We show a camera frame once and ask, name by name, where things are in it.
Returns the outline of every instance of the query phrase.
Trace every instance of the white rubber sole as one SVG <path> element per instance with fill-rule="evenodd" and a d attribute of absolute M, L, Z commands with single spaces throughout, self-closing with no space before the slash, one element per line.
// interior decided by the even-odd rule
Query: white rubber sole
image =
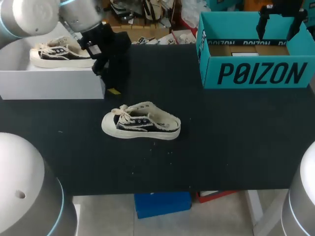
<path fill-rule="evenodd" d="M 153 139 L 163 139 L 163 140 L 173 140 L 176 139 L 180 132 L 181 128 L 172 133 L 164 133 L 164 132 L 137 132 L 137 131 L 125 131 L 119 130 L 116 128 L 114 123 L 113 113 L 108 113 L 104 116 L 102 121 L 102 130 L 115 138 L 119 139 L 133 139 L 133 138 L 153 138 Z"/>
<path fill-rule="evenodd" d="M 59 67 L 72 67 L 72 68 L 88 68 L 94 65 L 93 59 L 82 60 L 44 60 L 37 58 L 36 55 L 32 55 L 35 52 L 30 53 L 30 61 L 33 65 L 42 68 L 59 68 Z"/>

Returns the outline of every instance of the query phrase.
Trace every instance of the yellow tag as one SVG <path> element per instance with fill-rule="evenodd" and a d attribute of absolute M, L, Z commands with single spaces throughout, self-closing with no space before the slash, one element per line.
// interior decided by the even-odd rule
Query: yellow tag
<path fill-rule="evenodd" d="M 111 92 L 112 94 L 114 94 L 114 95 L 119 95 L 119 94 L 121 94 L 120 92 L 118 92 L 116 89 L 114 89 L 114 88 L 110 88 L 110 89 L 108 89 L 107 91 L 109 91 L 109 92 Z"/>

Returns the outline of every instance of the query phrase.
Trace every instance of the blue crate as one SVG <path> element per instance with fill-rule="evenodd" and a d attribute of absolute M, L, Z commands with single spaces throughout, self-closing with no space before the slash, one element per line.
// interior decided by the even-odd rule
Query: blue crate
<path fill-rule="evenodd" d="M 139 219 L 191 208 L 191 197 L 188 192 L 135 194 L 134 202 Z"/>

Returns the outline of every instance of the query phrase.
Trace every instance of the black table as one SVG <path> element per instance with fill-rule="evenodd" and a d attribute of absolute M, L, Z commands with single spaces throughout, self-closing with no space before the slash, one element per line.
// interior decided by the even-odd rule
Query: black table
<path fill-rule="evenodd" d="M 315 141 L 306 89 L 205 90 L 194 45 L 134 46 L 124 95 L 1 101 L 0 132 L 35 145 L 73 195 L 288 188 Z M 122 104 L 152 101 L 182 120 L 177 140 L 121 140 L 101 130 Z"/>

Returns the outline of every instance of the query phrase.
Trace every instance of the red object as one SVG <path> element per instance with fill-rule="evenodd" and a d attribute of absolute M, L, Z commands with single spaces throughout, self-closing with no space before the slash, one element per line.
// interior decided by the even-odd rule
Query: red object
<path fill-rule="evenodd" d="M 180 21 L 181 21 L 181 24 L 182 24 L 183 26 L 185 26 L 187 29 L 191 30 L 193 36 L 196 37 L 196 33 L 197 33 L 198 29 L 197 29 L 197 28 L 192 28 L 192 27 L 190 27 L 189 25 L 187 25 L 187 23 L 186 23 L 182 18 L 180 18 Z"/>
<path fill-rule="evenodd" d="M 219 192 L 219 193 L 214 193 L 214 194 L 210 194 L 208 196 L 204 196 L 204 197 L 200 197 L 199 196 L 199 192 L 196 193 L 196 196 L 198 198 L 198 200 L 200 201 L 200 203 L 205 203 L 205 202 L 208 202 L 208 201 L 211 201 L 211 200 L 214 200 L 214 199 L 217 199 L 217 198 L 221 198 L 221 197 L 224 197 L 226 195 L 230 195 L 232 193 L 236 193 L 238 191 L 224 191 L 224 192 Z"/>

